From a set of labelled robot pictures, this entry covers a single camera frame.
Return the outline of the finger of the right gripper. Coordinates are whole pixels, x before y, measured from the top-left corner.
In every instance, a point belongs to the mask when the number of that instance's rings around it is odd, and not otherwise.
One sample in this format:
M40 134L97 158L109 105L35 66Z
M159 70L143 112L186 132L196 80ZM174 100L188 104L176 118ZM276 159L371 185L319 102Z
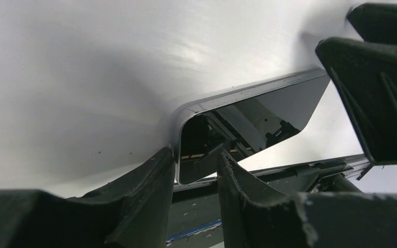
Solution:
M346 19L364 41L397 45L397 4L364 3Z
M374 165L397 164L397 45L331 37L315 53L366 157Z

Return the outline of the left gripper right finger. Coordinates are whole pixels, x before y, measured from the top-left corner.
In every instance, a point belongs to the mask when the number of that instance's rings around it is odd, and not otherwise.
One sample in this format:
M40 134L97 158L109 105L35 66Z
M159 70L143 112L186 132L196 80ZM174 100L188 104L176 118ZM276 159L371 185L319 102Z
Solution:
M397 194L285 194L217 157L225 247L397 247Z

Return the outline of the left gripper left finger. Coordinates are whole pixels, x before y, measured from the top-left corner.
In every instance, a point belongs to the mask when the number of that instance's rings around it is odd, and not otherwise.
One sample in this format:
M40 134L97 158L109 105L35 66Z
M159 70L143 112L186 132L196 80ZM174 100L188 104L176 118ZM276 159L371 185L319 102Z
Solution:
M82 197L0 190L0 247L165 247L174 176L165 147Z

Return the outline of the silver black phone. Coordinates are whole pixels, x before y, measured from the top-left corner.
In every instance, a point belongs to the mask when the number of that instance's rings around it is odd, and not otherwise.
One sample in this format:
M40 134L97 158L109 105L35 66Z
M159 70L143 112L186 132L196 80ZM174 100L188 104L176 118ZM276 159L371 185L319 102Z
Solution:
M177 183L196 183L215 173L213 155L220 148L242 160L300 133L329 81L324 69L313 68L181 106L171 143Z

